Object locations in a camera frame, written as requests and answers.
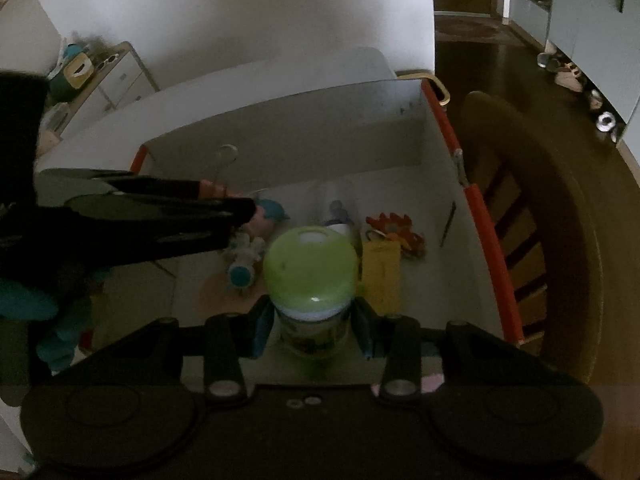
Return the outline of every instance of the wooden chair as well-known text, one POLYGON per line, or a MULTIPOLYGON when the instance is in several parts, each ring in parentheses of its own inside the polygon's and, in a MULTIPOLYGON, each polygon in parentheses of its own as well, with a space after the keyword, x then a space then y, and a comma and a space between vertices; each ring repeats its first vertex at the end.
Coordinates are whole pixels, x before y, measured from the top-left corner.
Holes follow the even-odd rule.
POLYGON ((458 133, 469 180, 495 223, 524 348, 587 381, 600 340, 603 277, 582 191, 560 156, 504 101, 469 94, 458 133))

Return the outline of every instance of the doormat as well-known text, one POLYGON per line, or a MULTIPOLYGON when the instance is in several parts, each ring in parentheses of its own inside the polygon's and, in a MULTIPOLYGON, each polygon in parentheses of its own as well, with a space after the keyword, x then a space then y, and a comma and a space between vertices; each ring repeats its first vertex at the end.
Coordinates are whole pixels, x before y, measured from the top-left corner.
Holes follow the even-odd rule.
POLYGON ((436 41, 472 41, 526 46, 507 25, 494 18, 436 16, 436 41))

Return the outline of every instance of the dark floor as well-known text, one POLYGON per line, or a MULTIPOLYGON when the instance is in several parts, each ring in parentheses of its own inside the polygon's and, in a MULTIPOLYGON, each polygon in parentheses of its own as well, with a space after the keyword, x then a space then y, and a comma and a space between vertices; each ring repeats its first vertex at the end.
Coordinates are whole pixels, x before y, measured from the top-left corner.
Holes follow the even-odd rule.
MULTIPOLYGON (((603 144, 584 100, 556 86, 536 52, 500 44, 437 43, 436 73, 449 89, 453 127, 464 96, 502 97, 529 119, 540 142, 558 150, 588 200, 602 252, 604 318, 593 385, 606 429, 591 466, 609 479, 640 476, 640 187, 620 153, 603 144)), ((464 149, 465 139, 460 138, 464 149)))

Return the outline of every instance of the cabinet handle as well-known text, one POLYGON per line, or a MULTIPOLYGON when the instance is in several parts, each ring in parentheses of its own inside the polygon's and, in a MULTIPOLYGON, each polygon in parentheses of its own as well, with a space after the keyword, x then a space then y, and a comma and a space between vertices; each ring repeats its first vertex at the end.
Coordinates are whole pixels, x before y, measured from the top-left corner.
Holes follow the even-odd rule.
POLYGON ((625 12, 625 0, 618 0, 618 12, 625 12))

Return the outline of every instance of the red trim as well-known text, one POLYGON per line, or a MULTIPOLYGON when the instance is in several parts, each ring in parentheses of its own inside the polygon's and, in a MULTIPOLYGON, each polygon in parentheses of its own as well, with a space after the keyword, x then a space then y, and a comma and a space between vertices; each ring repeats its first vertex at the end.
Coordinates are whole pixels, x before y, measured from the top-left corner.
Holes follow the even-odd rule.
POLYGON ((133 158, 133 162, 131 163, 131 167, 129 171, 131 173, 139 174, 140 170, 142 170, 142 164, 144 164, 146 156, 149 154, 149 149, 144 144, 140 146, 136 156, 133 158))
POLYGON ((433 88, 431 88, 429 80, 423 79, 420 86, 422 87, 422 93, 427 98, 427 101, 431 106, 433 115, 436 116, 438 126, 440 127, 440 131, 442 132, 444 141, 447 143, 449 153, 453 155, 453 152, 460 149, 460 143, 458 142, 456 133, 453 131, 451 123, 449 123, 449 118, 447 117, 445 111, 442 109, 442 106, 440 106, 440 101, 438 101, 436 94, 433 92, 433 88))
POLYGON ((474 218, 480 243, 484 251, 489 275, 494 286, 495 301, 498 304, 498 313, 502 323, 502 332, 505 341, 516 344, 524 341, 522 333, 522 319, 518 310, 518 303, 513 293, 513 284, 504 261, 500 242, 495 234, 494 223, 489 216, 482 193, 476 184, 465 188, 466 201, 474 218))

